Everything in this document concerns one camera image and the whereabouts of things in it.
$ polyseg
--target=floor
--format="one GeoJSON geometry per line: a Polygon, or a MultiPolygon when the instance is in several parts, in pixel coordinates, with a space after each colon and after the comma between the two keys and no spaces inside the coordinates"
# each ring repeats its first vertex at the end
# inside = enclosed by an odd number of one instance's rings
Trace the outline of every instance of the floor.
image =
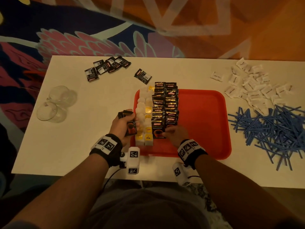
{"type": "Polygon", "coordinates": [[[264,187],[264,189],[305,222],[305,189],[272,187],[264,187]]]}

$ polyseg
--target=hand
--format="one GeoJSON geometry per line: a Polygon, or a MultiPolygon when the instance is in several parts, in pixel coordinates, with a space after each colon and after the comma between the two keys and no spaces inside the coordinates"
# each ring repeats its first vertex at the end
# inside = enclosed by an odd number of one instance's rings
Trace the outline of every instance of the hand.
{"type": "Polygon", "coordinates": [[[179,148],[183,140],[189,139],[188,131],[182,126],[170,126],[165,129],[162,135],[170,139],[170,142],[177,148],[179,148]]]}
{"type": "MultiPolygon", "coordinates": [[[[125,136],[127,131],[127,122],[132,120],[134,121],[138,120],[135,117],[134,113],[130,116],[125,116],[121,119],[119,119],[119,117],[116,116],[116,118],[112,121],[112,125],[109,133],[116,135],[121,140],[123,147],[127,145],[128,141],[130,141],[130,138],[132,137],[132,136],[125,136]]],[[[137,122],[136,123],[137,130],[139,130],[138,129],[139,125],[140,123],[137,122]]]]}

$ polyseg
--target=orange tray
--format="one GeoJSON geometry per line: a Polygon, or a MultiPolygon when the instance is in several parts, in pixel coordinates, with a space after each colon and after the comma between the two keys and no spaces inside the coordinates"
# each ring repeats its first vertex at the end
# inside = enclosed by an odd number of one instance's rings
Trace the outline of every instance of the orange tray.
{"type": "MultiPolygon", "coordinates": [[[[134,112],[140,91],[135,94],[134,112]]],[[[178,125],[184,126],[189,138],[197,141],[217,160],[231,154],[231,140],[227,121],[226,102],[220,92],[213,90],[179,89],[178,125]]],[[[133,136],[131,146],[135,146],[133,136]]],[[[169,139],[154,139],[153,146],[140,146],[143,156],[178,157],[169,139]]]]}

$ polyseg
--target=white table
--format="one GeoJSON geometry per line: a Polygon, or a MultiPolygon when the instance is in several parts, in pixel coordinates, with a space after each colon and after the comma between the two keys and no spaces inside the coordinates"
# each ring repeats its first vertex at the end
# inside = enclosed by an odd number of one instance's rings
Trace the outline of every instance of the white table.
{"type": "MultiPolygon", "coordinates": [[[[112,119],[123,109],[133,108],[135,92],[144,84],[134,76],[141,68],[152,75],[149,84],[155,81],[177,82],[179,88],[208,89],[223,93],[230,67],[236,60],[226,59],[172,59],[172,58],[128,58],[132,65],[111,74],[103,74],[99,80],[88,83],[84,70],[93,62],[108,57],[53,56],[41,87],[33,114],[29,121],[21,148],[13,167],[13,173],[63,176],[89,154],[90,147],[99,137],[109,132],[112,119]],[[220,83],[210,79],[212,71],[226,74],[220,83]],[[62,123],[42,122],[36,111],[45,101],[51,88],[65,85],[75,90],[78,100],[69,108],[67,119],[62,123]]],[[[288,100],[290,106],[305,107],[304,71],[305,62],[250,61],[251,65],[262,64],[270,73],[273,83],[291,82],[295,95],[288,100]]],[[[244,100],[231,100],[225,95],[227,112],[235,113],[239,106],[247,108],[244,100]]],[[[266,187],[305,188],[305,159],[297,154],[291,158],[293,171],[270,163],[264,150],[246,146],[242,133],[235,133],[230,126],[232,153],[221,162],[266,187]]],[[[174,182],[172,171],[178,158],[142,157],[140,172],[128,175],[119,171],[114,178],[134,180],[158,180],[174,182]]],[[[117,167],[112,167],[109,177],[117,167]]]]}

